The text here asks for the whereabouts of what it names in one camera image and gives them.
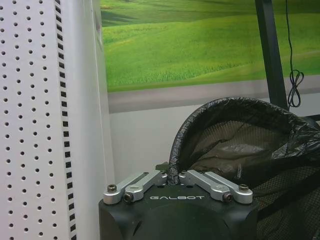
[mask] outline white panel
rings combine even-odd
[[[53,0],[0,0],[2,240],[70,239]]]
[[[114,181],[105,65],[95,25],[100,11],[92,0],[65,0],[61,14],[77,240],[97,240],[98,202],[106,177]]]

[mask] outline landscape poster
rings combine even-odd
[[[289,0],[294,67],[320,74],[320,1]],[[265,79],[254,0],[101,0],[109,92]],[[285,0],[273,0],[283,75]]]

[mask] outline bolt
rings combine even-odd
[[[115,191],[117,191],[117,185],[115,185],[115,184],[108,185],[107,191],[108,191],[108,193],[114,193]]]
[[[247,192],[248,190],[249,190],[248,185],[245,185],[245,184],[240,184],[239,185],[239,191],[240,192]]]
[[[231,193],[225,193],[223,194],[222,196],[222,200],[225,202],[225,203],[230,203],[232,201],[232,194]]]
[[[131,194],[131,193],[125,193],[123,195],[123,201],[126,203],[126,204],[130,204],[132,203],[132,200],[134,199],[134,196]]]

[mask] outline black trash bag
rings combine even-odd
[[[248,97],[201,106],[174,139],[168,184],[190,169],[249,185],[258,239],[312,239],[320,228],[319,127],[287,110]]]

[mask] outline black frame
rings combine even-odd
[[[272,0],[255,0],[270,102],[289,109]]]

